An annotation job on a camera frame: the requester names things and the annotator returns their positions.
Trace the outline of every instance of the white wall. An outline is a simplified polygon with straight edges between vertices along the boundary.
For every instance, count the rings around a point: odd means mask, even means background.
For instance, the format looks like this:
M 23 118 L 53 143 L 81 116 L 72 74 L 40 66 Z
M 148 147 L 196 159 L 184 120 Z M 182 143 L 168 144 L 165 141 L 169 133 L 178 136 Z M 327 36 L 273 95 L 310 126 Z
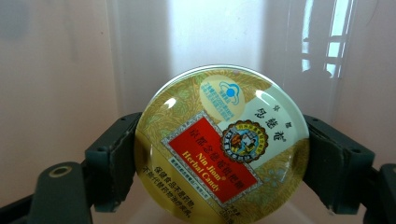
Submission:
M 0 206 L 118 117 L 104 1 L 0 0 Z
M 335 60 L 341 78 L 304 76 L 301 63 L 306 5 L 315 3 L 310 34 L 327 44 L 331 1 L 217 2 L 0 0 L 0 206 L 32 193 L 52 164 L 82 161 L 171 77 L 210 63 L 267 75 L 304 113 L 377 153 L 375 167 L 396 162 L 394 1 L 357 2 L 348 51 Z M 310 49 L 312 63 L 323 64 L 324 50 Z M 180 223 L 134 180 L 120 210 L 94 214 L 95 223 Z M 363 212 L 331 216 L 302 184 L 259 223 L 361 223 Z

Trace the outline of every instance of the tin lid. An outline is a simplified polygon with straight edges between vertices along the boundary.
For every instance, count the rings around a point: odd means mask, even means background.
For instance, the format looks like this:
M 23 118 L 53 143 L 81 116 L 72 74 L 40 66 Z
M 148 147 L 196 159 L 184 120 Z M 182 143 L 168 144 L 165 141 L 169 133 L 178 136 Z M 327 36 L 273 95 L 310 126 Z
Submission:
M 252 70 L 212 65 L 161 88 L 137 125 L 134 159 L 146 190 L 192 223 L 250 223 L 301 183 L 309 139 L 296 104 Z

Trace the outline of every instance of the circular logo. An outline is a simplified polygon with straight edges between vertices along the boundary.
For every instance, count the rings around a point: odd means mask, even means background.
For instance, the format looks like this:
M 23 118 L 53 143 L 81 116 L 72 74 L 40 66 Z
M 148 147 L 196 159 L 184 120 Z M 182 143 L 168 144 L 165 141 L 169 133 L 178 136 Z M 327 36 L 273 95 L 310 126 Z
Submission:
M 238 120 L 223 131 L 221 146 L 224 154 L 237 162 L 251 162 L 265 153 L 268 147 L 265 129 L 251 120 Z
M 245 111 L 242 88 L 223 75 L 212 75 L 201 82 L 200 99 L 205 111 L 221 121 L 236 121 Z

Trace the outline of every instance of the emblem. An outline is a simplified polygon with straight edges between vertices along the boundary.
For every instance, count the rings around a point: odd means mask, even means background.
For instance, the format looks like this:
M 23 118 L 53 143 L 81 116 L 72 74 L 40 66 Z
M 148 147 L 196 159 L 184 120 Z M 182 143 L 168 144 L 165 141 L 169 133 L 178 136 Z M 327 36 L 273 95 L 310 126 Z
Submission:
M 221 146 L 231 160 L 249 163 L 265 153 L 268 135 L 259 123 L 238 120 L 223 131 Z

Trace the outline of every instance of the round tin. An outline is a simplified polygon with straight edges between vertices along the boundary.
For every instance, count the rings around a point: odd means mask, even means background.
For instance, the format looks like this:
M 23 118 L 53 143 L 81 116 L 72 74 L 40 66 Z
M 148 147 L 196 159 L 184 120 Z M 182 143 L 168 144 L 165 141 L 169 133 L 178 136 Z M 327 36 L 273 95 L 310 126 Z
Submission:
M 136 171 L 152 198 L 192 223 L 250 223 L 301 183 L 309 139 L 296 104 L 273 81 L 212 65 L 173 78 L 137 125 Z

